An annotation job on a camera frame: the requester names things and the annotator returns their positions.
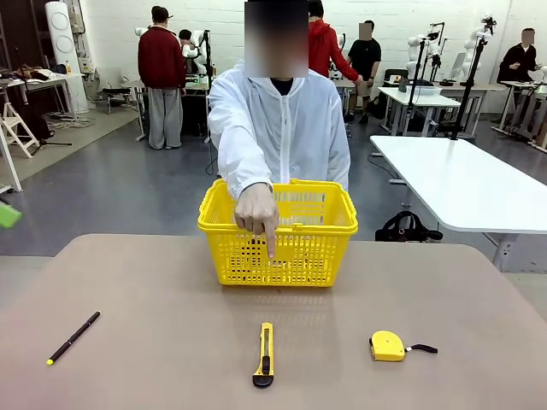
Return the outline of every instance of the hair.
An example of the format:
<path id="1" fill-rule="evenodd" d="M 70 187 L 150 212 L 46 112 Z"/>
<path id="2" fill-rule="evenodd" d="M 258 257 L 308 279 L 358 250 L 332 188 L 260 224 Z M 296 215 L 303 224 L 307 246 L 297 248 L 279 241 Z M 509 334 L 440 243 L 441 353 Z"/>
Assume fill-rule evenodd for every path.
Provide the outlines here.
<path id="1" fill-rule="evenodd" d="M 310 17 L 319 17 L 322 19 L 323 15 L 325 15 L 325 10 L 323 9 L 323 3 L 321 0 L 309 0 L 308 11 Z"/>
<path id="2" fill-rule="evenodd" d="M 165 7 L 154 6 L 152 8 L 152 21 L 155 23 L 165 23 L 169 19 L 169 12 Z"/>
<path id="3" fill-rule="evenodd" d="M 191 31 L 190 30 L 180 30 L 180 33 L 179 33 L 179 38 L 181 40 L 189 40 L 191 37 Z"/>
<path id="4" fill-rule="evenodd" d="M 365 21 L 365 24 L 367 23 L 370 23 L 370 25 L 373 27 L 373 31 L 374 31 L 374 22 L 372 20 L 367 20 Z"/>

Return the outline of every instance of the white jacket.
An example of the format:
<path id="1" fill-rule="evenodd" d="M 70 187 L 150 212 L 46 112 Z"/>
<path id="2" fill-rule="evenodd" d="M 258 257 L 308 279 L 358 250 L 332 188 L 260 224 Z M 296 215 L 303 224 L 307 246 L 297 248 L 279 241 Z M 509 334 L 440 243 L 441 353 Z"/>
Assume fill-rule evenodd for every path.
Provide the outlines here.
<path id="1" fill-rule="evenodd" d="M 209 95 L 209 129 L 233 198 L 249 185 L 291 178 L 336 181 L 347 190 L 350 149 L 334 84 L 309 70 L 281 96 L 244 65 L 224 72 Z"/>

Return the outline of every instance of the basket rim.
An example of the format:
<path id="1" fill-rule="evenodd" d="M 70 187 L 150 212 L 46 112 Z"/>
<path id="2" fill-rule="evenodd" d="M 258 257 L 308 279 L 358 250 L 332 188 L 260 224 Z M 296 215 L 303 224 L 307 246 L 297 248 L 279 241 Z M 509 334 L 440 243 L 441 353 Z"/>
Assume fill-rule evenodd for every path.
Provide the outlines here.
<path id="1" fill-rule="evenodd" d="M 197 227 L 207 233 L 207 232 L 222 232 L 222 233 L 239 233 L 245 231 L 240 229 L 235 223 L 231 224 L 211 224 L 204 221 L 204 209 L 207 205 L 210 204 L 213 199 L 213 194 L 220 187 L 226 185 L 226 181 L 223 179 L 217 179 L 211 187 L 207 190 L 205 197 L 202 200 L 202 204 L 199 207 L 199 217 L 197 219 Z M 342 201 L 344 203 L 345 210 L 350 216 L 350 224 L 348 226 L 323 226 L 323 225 L 302 225 L 294 224 L 292 226 L 281 226 L 275 230 L 275 234 L 287 234 L 294 235 L 298 233 L 302 234 L 327 234 L 329 236 L 348 236 L 357 233 L 359 230 L 359 222 L 357 221 L 357 211 L 353 202 L 351 201 L 350 194 L 344 190 L 341 184 L 337 182 L 327 182 L 327 181 L 310 181 L 303 179 L 291 179 L 289 184 L 273 184 L 274 188 L 279 188 L 287 185 L 313 185 L 313 186 L 331 186 L 339 189 L 342 196 Z"/>

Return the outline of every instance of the gray pants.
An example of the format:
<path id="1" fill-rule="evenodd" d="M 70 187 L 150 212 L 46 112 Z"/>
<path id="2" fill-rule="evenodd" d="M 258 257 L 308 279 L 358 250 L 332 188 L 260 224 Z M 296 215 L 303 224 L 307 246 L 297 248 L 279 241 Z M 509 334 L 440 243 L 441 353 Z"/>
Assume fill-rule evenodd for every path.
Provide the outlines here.
<path id="1" fill-rule="evenodd" d="M 182 105 L 180 90 L 148 89 L 150 102 L 150 135 L 148 144 L 153 149 L 180 146 L 182 129 Z"/>

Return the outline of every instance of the white tower fan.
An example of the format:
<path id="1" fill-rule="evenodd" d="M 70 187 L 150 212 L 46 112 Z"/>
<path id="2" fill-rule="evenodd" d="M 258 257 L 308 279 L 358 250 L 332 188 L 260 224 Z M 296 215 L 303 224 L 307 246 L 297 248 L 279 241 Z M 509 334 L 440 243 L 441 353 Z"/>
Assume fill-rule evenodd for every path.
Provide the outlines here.
<path id="1" fill-rule="evenodd" d="M 68 62 L 72 73 L 79 74 L 78 57 L 74 47 L 74 39 L 70 20 L 68 19 L 68 7 L 63 2 L 49 2 L 45 4 L 45 15 L 50 27 L 51 43 L 57 64 Z M 67 79 L 68 91 L 72 106 L 77 113 L 89 111 L 87 97 L 85 95 L 84 81 L 81 77 Z"/>

